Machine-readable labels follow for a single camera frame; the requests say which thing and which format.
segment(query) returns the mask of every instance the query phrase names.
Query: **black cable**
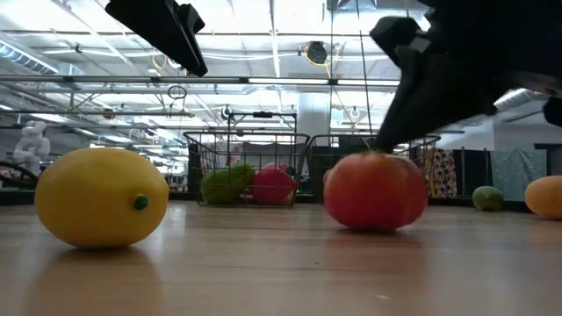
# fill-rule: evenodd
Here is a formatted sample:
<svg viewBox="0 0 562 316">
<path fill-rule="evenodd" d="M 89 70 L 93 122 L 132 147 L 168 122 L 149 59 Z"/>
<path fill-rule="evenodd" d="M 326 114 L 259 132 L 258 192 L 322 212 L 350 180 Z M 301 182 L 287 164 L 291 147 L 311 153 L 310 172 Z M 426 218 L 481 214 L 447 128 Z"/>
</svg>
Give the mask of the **black cable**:
<svg viewBox="0 0 562 316">
<path fill-rule="evenodd" d="M 367 97 L 367 118 L 369 119 L 369 134 L 371 135 L 371 145 L 372 145 L 373 138 L 372 138 L 372 124 L 371 124 L 371 106 L 369 105 L 369 86 L 367 85 L 367 66 L 365 63 L 363 32 L 361 32 L 361 14 L 359 13 L 359 0 L 355 0 L 355 4 L 357 9 L 357 22 L 359 23 L 359 40 L 361 40 L 361 55 L 363 56 L 363 77 L 365 80 L 365 96 Z"/>
</svg>

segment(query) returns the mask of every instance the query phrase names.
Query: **red tomato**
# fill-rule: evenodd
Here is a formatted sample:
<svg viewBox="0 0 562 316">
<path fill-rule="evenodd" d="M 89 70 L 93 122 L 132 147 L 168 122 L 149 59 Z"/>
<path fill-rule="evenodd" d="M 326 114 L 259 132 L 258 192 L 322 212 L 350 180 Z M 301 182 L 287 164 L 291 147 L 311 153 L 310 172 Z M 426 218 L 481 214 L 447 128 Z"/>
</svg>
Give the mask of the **red tomato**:
<svg viewBox="0 0 562 316">
<path fill-rule="evenodd" d="M 428 200 L 422 172 L 389 154 L 349 155 L 324 185 L 328 214 L 352 229 L 394 231 L 420 218 Z"/>
</svg>

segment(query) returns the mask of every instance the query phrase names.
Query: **ceiling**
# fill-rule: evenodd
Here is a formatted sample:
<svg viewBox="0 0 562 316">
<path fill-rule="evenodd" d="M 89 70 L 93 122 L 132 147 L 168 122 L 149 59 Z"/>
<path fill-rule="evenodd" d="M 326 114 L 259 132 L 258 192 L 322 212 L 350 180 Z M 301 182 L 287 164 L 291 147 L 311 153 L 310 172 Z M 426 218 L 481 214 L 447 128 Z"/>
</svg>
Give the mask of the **ceiling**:
<svg viewBox="0 0 562 316">
<path fill-rule="evenodd" d="M 207 77 L 357 80 L 366 77 L 372 81 L 396 81 L 400 79 L 400 70 L 369 38 L 368 32 L 380 18 L 388 15 L 409 15 L 422 28 L 429 27 L 423 17 L 426 8 L 405 0 L 378 0 L 376 10 L 369 8 L 372 0 L 357 0 L 361 4 L 359 18 L 355 10 L 338 11 L 332 16 L 331 11 L 324 10 L 326 0 L 177 2 L 192 4 L 205 21 L 205 28 L 197 34 L 197 41 L 209 69 Z M 13 86 L 0 85 L 0 104 L 14 110 L 78 112 L 113 109 L 176 114 L 187 111 L 195 115 L 193 118 L 118 115 L 112 119 L 99 115 L 66 115 L 63 120 L 50 119 L 55 125 L 82 126 L 79 131 L 84 137 L 92 139 L 99 140 L 110 134 L 146 142 L 135 137 L 138 133 L 131 133 L 131 128 L 173 126 L 173 133 L 179 135 L 195 128 L 225 126 L 226 121 L 220 114 L 226 106 L 237 112 L 293 113 L 298 111 L 299 96 L 309 92 L 307 87 L 290 84 L 263 86 L 209 82 L 180 84 L 178 88 L 171 83 L 112 82 L 111 76 L 116 75 L 185 74 L 173 61 L 168 61 L 144 39 L 106 14 L 104 7 L 108 3 L 108 0 L 0 1 L 0 43 L 10 43 L 52 68 L 67 71 L 72 66 L 71 75 L 108 76 L 104 82 L 80 83 L 82 89 L 76 92 L 55 83 L 10 83 L 17 85 L 17 91 Z M 314 65 L 302 54 L 311 41 L 324 43 L 330 55 L 327 66 Z M 0 75 L 37 74 L 0 58 Z M 179 99 L 169 97 L 168 91 L 172 86 L 185 89 L 187 96 Z M 393 99 L 395 85 L 383 89 L 370 87 L 369 91 L 371 126 L 377 128 Z M 369 127 L 367 95 L 363 85 L 338 86 L 332 90 L 321 89 L 321 92 L 330 94 L 333 130 L 348 132 L 352 128 Z M 10 123 L 17 117 L 4 116 L 0 119 Z M 129 126 L 129 130 L 101 130 L 90 128 L 92 126 Z M 281 132 L 294 126 L 294 120 L 250 118 L 237 126 L 245 129 L 267 127 Z"/>
</svg>

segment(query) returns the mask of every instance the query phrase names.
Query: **green mango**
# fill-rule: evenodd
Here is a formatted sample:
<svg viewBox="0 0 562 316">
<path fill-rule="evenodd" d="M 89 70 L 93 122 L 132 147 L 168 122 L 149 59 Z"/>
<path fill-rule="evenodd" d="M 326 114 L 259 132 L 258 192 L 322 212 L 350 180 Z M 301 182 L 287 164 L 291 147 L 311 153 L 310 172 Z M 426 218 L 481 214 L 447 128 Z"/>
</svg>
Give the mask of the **green mango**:
<svg viewBox="0 0 562 316">
<path fill-rule="evenodd" d="M 245 162 L 211 171 L 201 180 L 201 195 L 208 204 L 231 204 L 252 184 L 255 174 Z"/>
<path fill-rule="evenodd" d="M 503 205 L 503 194 L 491 186 L 479 187 L 472 193 L 472 202 L 481 211 L 497 212 Z"/>
</svg>

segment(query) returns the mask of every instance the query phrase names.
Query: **black robotic arm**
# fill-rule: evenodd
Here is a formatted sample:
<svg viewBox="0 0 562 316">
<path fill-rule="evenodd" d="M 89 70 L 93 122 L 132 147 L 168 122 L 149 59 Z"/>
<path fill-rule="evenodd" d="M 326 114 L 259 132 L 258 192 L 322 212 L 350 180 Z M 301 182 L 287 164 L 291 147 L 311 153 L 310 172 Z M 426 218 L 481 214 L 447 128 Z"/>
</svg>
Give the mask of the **black robotic arm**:
<svg viewBox="0 0 562 316">
<path fill-rule="evenodd" d="M 494 115 L 508 90 L 562 95 L 562 3 L 559 0 L 421 0 L 426 31 L 412 18 L 381 18 L 370 35 L 402 70 L 378 134 L 393 148 L 479 114 Z M 561 114 L 545 116 L 562 126 Z"/>
</svg>

